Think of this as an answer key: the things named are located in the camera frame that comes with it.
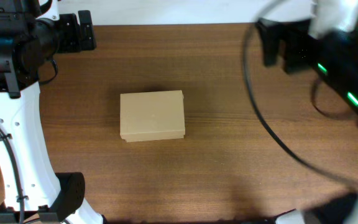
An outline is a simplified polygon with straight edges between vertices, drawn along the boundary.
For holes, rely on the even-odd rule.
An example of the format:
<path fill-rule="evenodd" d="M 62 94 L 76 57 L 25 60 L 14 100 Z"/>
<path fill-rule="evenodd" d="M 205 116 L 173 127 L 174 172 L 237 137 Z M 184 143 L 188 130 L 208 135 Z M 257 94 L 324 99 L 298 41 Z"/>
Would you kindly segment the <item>brown cardboard box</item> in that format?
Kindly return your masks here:
<path fill-rule="evenodd" d="M 183 92 L 175 90 L 121 94 L 120 136 L 126 142 L 183 139 Z"/>

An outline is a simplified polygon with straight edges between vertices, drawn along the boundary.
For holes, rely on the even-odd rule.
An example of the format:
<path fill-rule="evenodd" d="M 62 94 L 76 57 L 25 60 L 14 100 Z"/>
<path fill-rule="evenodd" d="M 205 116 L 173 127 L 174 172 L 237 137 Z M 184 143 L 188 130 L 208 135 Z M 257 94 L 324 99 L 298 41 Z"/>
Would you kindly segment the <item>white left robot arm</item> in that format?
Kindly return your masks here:
<path fill-rule="evenodd" d="M 0 0 L 0 223 L 105 223 L 85 199 L 80 172 L 56 173 L 40 121 L 39 68 L 56 54 L 96 48 L 88 10 L 57 1 Z"/>

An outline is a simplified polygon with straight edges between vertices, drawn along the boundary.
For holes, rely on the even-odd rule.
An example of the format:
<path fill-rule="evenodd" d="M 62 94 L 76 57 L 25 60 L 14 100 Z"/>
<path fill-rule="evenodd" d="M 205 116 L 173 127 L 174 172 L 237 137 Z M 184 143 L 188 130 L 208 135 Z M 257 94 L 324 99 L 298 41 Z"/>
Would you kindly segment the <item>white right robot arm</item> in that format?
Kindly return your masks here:
<path fill-rule="evenodd" d="M 315 1 L 310 18 L 288 23 L 267 19 L 277 6 L 274 1 L 256 16 L 264 65 L 276 63 L 284 43 L 287 73 L 312 68 L 318 74 L 316 83 L 331 87 L 358 115 L 358 1 Z M 270 218 L 270 223 L 358 223 L 358 181 L 322 169 L 316 172 L 353 191 L 317 207 L 290 210 Z"/>

